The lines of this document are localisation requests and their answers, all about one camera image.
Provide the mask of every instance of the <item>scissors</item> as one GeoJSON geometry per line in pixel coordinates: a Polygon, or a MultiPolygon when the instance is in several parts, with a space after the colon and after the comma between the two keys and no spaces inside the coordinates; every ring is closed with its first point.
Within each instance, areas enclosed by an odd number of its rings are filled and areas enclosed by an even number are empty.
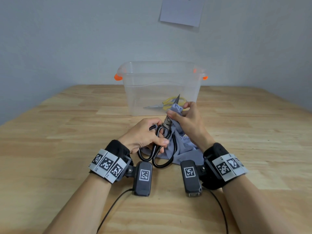
{"type": "MultiPolygon", "coordinates": [[[[180,98],[180,95],[177,98],[175,98],[175,101],[172,104],[177,104],[179,102],[179,98],[180,98]]],[[[149,130],[153,130],[153,129],[155,129],[157,127],[157,130],[156,130],[156,136],[157,137],[159,137],[159,133],[160,133],[161,129],[167,130],[168,132],[167,132],[165,138],[168,139],[171,136],[171,133],[172,133],[171,126],[172,126],[172,121],[171,121],[171,119],[168,116],[166,116],[164,122],[161,125],[159,125],[158,127],[156,125],[153,125],[153,126],[151,126],[149,128],[149,130]]],[[[156,158],[157,154],[159,153],[160,149],[162,148],[162,146],[160,146],[160,145],[153,144],[153,148],[152,148],[151,154],[150,154],[150,156],[148,158],[144,158],[142,156],[142,154],[141,154],[140,149],[139,149],[138,150],[138,157],[142,161],[145,161],[145,162],[152,161],[152,164],[156,168],[165,168],[166,166],[168,166],[168,165],[170,165],[172,163],[172,161],[174,159],[173,155],[177,151],[177,139],[176,139],[174,134],[172,135],[172,141],[173,141],[173,144],[174,144],[174,152],[172,154],[172,157],[166,163],[164,163],[162,165],[158,165],[155,162],[155,158],[156,158]]]]}
{"type": "MultiPolygon", "coordinates": [[[[156,105],[153,105],[153,106],[147,106],[145,108],[162,108],[163,110],[168,110],[171,108],[171,106],[176,103],[176,97],[171,97],[171,98],[168,98],[166,99],[165,101],[162,102],[162,104],[156,104],[156,105]]],[[[177,104],[179,106],[183,106],[187,101],[185,98],[180,98],[181,102],[177,102],[177,104]]]]}

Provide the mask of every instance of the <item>transparent plastic container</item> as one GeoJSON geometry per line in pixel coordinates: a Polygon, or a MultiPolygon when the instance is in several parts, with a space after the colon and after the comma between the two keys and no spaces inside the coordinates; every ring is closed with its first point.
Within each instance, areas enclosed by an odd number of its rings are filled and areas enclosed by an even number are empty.
{"type": "Polygon", "coordinates": [[[168,98],[195,101],[201,81],[207,79],[205,70],[193,62],[133,61],[123,63],[115,80],[123,80],[129,112],[132,116],[163,115],[162,105],[168,98]]]}

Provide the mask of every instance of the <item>yellow-handled scissors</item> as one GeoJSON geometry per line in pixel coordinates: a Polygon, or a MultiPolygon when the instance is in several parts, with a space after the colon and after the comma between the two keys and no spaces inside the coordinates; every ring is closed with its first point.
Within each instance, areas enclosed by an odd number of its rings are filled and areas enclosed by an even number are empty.
{"type": "MultiPolygon", "coordinates": [[[[168,110],[171,108],[172,104],[174,104],[174,101],[177,99],[177,97],[171,97],[166,99],[165,101],[162,102],[162,104],[156,104],[153,106],[147,106],[145,108],[162,108],[163,110],[168,110]]],[[[186,103],[186,99],[185,98],[179,98],[179,102],[178,105],[179,106],[183,106],[186,103]]]]}

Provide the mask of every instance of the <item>cloth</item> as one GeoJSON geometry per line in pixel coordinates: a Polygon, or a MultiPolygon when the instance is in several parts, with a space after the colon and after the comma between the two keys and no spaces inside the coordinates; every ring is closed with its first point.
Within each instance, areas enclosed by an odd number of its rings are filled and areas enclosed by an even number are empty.
{"type": "MultiPolygon", "coordinates": [[[[178,113],[179,115],[182,115],[181,112],[183,108],[178,104],[173,104],[170,110],[178,113]]],[[[173,154],[174,144],[172,141],[172,136],[170,136],[168,138],[170,140],[170,143],[167,148],[165,148],[165,152],[159,154],[157,157],[170,159],[173,156],[174,159],[172,162],[178,165],[180,165],[180,163],[185,160],[193,160],[196,165],[203,165],[204,157],[201,150],[191,142],[188,136],[185,135],[184,131],[177,121],[172,120],[171,131],[171,134],[174,134],[177,139],[176,153],[173,154]]],[[[151,150],[148,148],[142,148],[141,151],[147,155],[151,153],[151,150]]]]}

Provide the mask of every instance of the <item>wooden table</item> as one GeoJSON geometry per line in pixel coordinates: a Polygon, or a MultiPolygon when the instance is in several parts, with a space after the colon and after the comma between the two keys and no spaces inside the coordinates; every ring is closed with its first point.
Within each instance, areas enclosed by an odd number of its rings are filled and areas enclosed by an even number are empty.
{"type": "MultiPolygon", "coordinates": [[[[248,87],[201,87],[197,104],[207,130],[240,158],[251,181],[302,233],[311,233],[312,114],[248,87]]],[[[123,86],[77,85],[2,125],[0,233],[41,233],[99,149],[143,118],[127,113],[123,86]]],[[[104,213],[130,187],[132,178],[114,184],[104,213]]],[[[239,233],[222,191],[215,194],[230,233],[239,233]]],[[[149,197],[122,197],[101,231],[225,233],[225,226],[211,194],[186,197],[180,166],[171,165],[153,170],[149,197]]]]}

